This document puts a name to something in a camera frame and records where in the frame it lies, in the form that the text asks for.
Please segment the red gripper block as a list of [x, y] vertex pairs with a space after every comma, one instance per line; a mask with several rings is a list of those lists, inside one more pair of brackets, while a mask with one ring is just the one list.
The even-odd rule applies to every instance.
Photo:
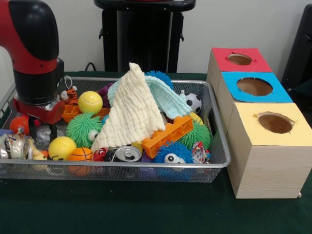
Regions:
[[47, 105], [30, 105], [19, 101], [16, 97], [13, 98], [13, 105], [17, 112], [28, 115], [29, 133], [33, 139], [37, 138], [37, 129], [35, 118], [41, 122], [49, 124], [51, 130], [50, 142], [57, 138], [56, 123], [61, 120], [65, 110], [65, 104], [59, 98]]

